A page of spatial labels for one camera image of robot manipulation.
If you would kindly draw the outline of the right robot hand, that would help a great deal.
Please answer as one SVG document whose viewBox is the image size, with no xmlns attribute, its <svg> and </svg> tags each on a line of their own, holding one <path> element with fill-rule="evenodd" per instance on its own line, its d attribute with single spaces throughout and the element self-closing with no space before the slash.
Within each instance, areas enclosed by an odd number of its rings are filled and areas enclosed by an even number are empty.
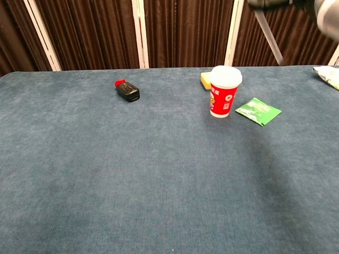
<svg viewBox="0 0 339 254">
<path fill-rule="evenodd" d="M 338 42 L 338 0 L 247 1 L 255 10 L 293 5 L 302 9 L 317 24 L 319 31 Z"/>
</svg>

